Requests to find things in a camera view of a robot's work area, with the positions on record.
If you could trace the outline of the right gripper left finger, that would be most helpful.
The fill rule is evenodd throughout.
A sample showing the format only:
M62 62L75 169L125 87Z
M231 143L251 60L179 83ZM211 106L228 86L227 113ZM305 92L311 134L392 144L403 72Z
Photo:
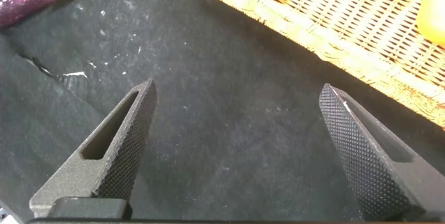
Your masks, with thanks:
M29 200L35 217L61 198L128 202L156 108L152 79L133 87Z

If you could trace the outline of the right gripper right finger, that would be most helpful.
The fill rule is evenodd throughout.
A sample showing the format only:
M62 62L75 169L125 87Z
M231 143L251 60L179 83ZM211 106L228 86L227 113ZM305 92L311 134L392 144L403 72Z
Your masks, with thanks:
M438 170L344 91L327 83L318 104L364 220L444 220Z

